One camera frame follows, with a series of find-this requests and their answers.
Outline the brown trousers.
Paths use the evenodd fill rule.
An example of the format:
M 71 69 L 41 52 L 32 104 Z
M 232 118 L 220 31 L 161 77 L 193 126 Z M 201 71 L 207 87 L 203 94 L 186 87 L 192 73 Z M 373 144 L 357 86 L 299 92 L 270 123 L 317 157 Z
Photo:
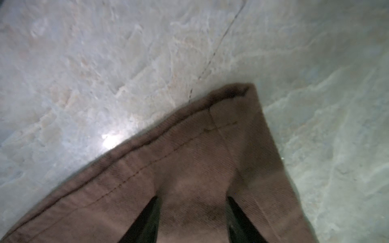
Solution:
M 176 111 L 53 190 L 4 243 L 118 243 L 154 197 L 156 243 L 230 243 L 231 196 L 268 243 L 314 243 L 253 84 Z

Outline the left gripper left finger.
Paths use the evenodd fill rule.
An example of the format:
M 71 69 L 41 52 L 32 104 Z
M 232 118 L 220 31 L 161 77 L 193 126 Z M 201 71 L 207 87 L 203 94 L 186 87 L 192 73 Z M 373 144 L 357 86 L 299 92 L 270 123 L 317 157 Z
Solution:
M 161 200 L 154 196 L 118 243 L 155 243 L 158 237 Z

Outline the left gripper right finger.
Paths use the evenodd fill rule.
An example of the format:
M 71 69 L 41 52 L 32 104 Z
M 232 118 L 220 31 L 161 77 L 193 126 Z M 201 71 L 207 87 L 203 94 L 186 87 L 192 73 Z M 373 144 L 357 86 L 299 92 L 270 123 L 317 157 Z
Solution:
M 226 218 L 230 243 L 267 243 L 231 196 L 226 198 Z

